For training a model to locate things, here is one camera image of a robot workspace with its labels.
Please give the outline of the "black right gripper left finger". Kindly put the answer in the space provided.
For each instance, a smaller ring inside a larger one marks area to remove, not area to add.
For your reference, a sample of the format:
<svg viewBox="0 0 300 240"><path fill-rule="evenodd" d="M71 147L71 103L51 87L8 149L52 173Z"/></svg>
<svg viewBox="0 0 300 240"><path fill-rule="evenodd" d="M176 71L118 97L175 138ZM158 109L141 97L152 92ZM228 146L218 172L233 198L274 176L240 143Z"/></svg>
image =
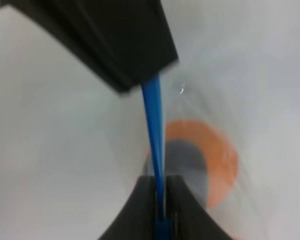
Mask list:
<svg viewBox="0 0 300 240"><path fill-rule="evenodd" d="M12 0L118 93L178 60L159 0Z"/></svg>

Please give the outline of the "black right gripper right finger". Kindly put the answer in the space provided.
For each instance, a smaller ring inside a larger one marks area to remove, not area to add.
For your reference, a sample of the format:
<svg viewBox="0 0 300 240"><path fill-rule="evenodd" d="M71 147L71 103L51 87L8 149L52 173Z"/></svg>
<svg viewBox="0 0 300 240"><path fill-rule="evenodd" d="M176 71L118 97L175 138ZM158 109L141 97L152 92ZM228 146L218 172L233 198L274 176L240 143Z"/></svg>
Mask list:
<svg viewBox="0 0 300 240"><path fill-rule="evenodd" d="M202 208L181 176L168 176L163 210L159 210L155 178L140 176L102 240L230 240Z"/></svg>

